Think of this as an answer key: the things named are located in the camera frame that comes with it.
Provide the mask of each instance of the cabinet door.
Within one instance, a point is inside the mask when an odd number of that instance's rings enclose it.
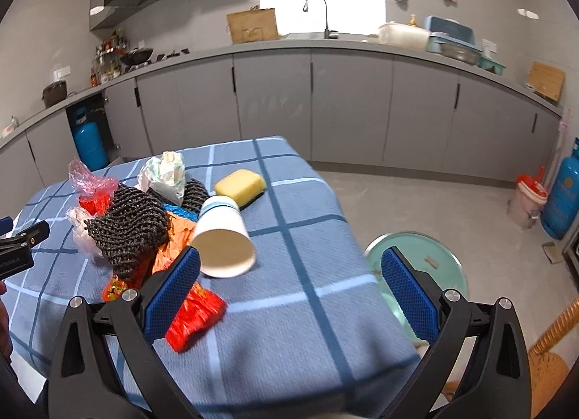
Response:
[[[316,49],[312,65],[312,160],[381,165],[391,57]]]
[[[537,175],[542,165],[547,170],[551,155],[559,136],[560,117],[544,109],[540,105],[528,103],[529,110],[534,113],[531,133],[531,145],[525,153],[525,167],[522,174]]]
[[[153,153],[158,155],[186,148],[174,68],[139,76],[137,87]]]
[[[134,79],[105,89],[106,118],[115,145],[127,161],[151,156],[152,150],[145,130],[140,104],[137,103]]]
[[[185,148],[241,139],[233,57],[199,59],[174,68]]]
[[[68,179],[68,164],[78,157],[66,110],[49,115],[26,130],[45,186]]]
[[[461,76],[442,170],[513,181],[524,167],[533,120],[534,110],[515,93]]]
[[[458,74],[396,58],[383,164],[439,171],[451,132]]]
[[[234,55],[243,139],[280,135],[311,159],[310,51]]]
[[[44,187],[25,133],[0,149],[0,217],[14,218]]]

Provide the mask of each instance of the tiled floor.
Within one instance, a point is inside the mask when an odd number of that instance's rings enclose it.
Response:
[[[451,249],[467,275],[471,301],[510,298],[527,346],[577,296],[564,263],[551,265],[541,244],[551,240],[540,223],[519,229],[506,215],[514,190],[400,177],[321,172],[334,189],[361,248],[385,233],[412,230]],[[451,379],[458,379],[472,343]],[[572,366],[579,355],[579,327],[554,349]]]

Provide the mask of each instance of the wall outlet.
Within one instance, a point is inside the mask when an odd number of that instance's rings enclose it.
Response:
[[[54,77],[61,79],[64,76],[68,76],[70,73],[71,73],[71,67],[65,66],[63,68],[60,68],[59,70],[54,71]]]
[[[497,44],[487,40],[485,38],[482,39],[482,49],[488,48],[488,50],[492,53],[497,52]]]

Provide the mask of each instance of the blue checkered tablecloth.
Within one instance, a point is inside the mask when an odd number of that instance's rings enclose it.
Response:
[[[267,192],[242,211],[257,263],[232,279],[200,282],[228,303],[224,318],[186,353],[164,339],[157,354],[205,418],[298,418],[346,410],[375,417],[418,363],[352,236],[338,200],[280,137],[183,150],[187,179],[207,189],[231,172],[261,174]],[[146,160],[96,172],[134,185]],[[50,237],[35,265],[10,277],[2,297],[14,348],[47,376],[68,300],[101,300],[111,276],[104,259],[77,251],[65,218],[77,205],[68,181],[51,185],[18,216],[18,229],[45,219]],[[146,407],[115,338],[118,374]]]

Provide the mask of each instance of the red lid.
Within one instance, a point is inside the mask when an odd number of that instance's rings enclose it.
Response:
[[[537,194],[539,197],[547,198],[546,190],[543,188],[543,186],[539,182],[537,182],[531,176],[527,176],[527,175],[523,174],[522,176],[519,176],[519,178],[516,180],[516,183],[517,184],[523,183],[529,188],[529,190],[531,190],[533,193]]]

